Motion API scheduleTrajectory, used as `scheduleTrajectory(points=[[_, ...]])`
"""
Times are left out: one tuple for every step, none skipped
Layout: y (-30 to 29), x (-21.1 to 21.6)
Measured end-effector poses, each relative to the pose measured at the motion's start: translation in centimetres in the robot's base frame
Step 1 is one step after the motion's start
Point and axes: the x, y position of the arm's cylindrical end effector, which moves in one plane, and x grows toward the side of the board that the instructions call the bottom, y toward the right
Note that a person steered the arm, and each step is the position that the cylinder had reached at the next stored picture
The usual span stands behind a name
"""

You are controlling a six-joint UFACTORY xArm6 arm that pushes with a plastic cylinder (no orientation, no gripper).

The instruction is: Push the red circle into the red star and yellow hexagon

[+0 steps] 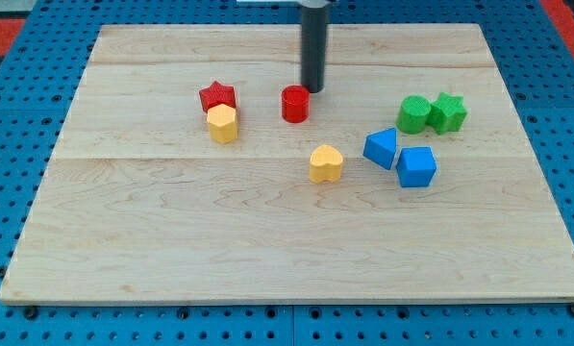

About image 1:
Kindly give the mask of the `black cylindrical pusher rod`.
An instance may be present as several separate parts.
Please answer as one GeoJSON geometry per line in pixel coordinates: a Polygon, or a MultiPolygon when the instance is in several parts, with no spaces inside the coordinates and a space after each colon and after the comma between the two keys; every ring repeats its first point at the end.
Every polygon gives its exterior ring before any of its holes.
{"type": "Polygon", "coordinates": [[[310,93],[324,88],[329,4],[300,5],[300,82],[310,93]]]}

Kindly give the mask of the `silver rod mount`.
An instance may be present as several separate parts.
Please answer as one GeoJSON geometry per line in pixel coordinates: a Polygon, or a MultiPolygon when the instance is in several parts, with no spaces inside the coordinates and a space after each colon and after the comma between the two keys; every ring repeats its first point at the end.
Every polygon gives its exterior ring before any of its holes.
{"type": "Polygon", "coordinates": [[[335,2],[335,0],[297,0],[297,3],[304,8],[325,8],[335,2]]]}

